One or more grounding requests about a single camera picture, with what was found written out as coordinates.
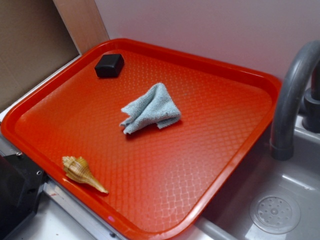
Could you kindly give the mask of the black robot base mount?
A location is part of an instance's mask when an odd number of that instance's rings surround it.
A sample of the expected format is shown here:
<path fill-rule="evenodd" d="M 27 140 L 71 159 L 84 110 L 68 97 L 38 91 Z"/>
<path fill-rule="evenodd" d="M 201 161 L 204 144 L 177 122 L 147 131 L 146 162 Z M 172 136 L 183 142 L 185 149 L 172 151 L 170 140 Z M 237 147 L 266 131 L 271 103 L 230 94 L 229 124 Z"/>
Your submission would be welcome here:
<path fill-rule="evenodd" d="M 0 238 L 7 240 L 38 211 L 45 171 L 27 155 L 0 157 Z"/>

